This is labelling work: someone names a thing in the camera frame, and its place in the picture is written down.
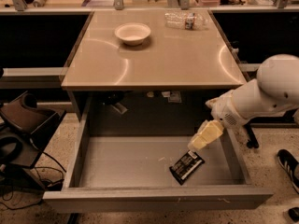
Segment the open drawer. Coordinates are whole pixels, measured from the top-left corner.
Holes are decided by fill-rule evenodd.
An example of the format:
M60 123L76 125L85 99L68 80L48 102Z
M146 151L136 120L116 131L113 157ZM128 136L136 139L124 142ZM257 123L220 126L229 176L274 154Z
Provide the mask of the open drawer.
M182 91L175 102L160 93L124 94L119 113L91 93L82 114L75 157L61 191L44 200L58 212L252 209L273 195L254 187L233 131L201 149L206 161L182 186L169 167L185 154L209 110L213 91Z

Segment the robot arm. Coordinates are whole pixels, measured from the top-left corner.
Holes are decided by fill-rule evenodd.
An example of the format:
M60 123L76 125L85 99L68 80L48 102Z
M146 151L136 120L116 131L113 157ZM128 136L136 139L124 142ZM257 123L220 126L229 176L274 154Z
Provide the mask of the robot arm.
M216 140L224 128L238 128L251 119L299 108L299 58L277 55L265 60L257 77L206 102L213 121L204 123L189 143L200 149Z

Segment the floor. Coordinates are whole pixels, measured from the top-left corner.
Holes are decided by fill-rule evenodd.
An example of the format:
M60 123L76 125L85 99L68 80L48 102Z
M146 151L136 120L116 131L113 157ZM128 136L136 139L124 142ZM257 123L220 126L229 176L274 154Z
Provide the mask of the floor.
M73 113L65 116L56 134L50 141L46 151L56 158L65 168L72 152L72 146L78 129L78 121ZM255 210L237 211L192 211L192 212L133 212L133 213L91 213L81 214L78 223L198 223L198 224L241 224L241 223L287 223L283 213L299 206L298 194L285 171L279 166L276 154L282 148L288 149L299 160L299 129L254 129L260 144L258 149L246 147L246 133L235 132L244 160L249 169L252 183L257 187L268 187L274 196ZM39 167L58 166L46 156L42 156ZM60 173L46 168L38 169L42 177L51 180L59 179ZM39 203L42 195L24 192L10 192L2 195L1 203L11 208ZM45 202L20 210L7 210L0 205L0 223L67 223L68 214L58 214Z

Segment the bowl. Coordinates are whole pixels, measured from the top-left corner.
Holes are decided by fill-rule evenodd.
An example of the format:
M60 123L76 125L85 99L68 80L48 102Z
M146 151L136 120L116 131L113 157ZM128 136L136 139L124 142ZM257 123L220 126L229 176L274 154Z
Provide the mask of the bowl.
M150 35L150 28L143 23L125 23L118 26L114 34L124 44L137 46L142 44L144 39Z

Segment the small item in drawer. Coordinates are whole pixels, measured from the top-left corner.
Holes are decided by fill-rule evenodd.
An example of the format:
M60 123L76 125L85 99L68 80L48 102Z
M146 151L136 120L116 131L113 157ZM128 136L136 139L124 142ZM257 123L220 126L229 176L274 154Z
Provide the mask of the small item in drawer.
M188 151L175 165L171 166L170 172L173 177L183 185L188 177L205 161L195 152Z

